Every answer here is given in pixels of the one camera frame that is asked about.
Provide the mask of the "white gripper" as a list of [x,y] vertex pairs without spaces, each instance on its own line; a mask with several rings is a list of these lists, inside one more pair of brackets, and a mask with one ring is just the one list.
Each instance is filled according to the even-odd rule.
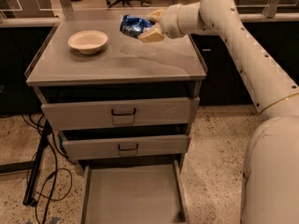
[[156,9],[146,15],[148,21],[158,23],[144,32],[137,38],[143,43],[160,42],[164,40],[164,35],[171,39],[183,37],[184,34],[180,31],[178,26],[178,13],[181,9],[181,4],[173,5],[165,10]]

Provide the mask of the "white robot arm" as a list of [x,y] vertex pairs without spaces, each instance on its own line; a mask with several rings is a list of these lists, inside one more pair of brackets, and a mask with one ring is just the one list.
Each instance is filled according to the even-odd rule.
[[224,42],[263,123],[243,164],[240,224],[299,224],[298,85],[245,28],[234,0],[200,0],[146,16],[138,39],[217,35]]

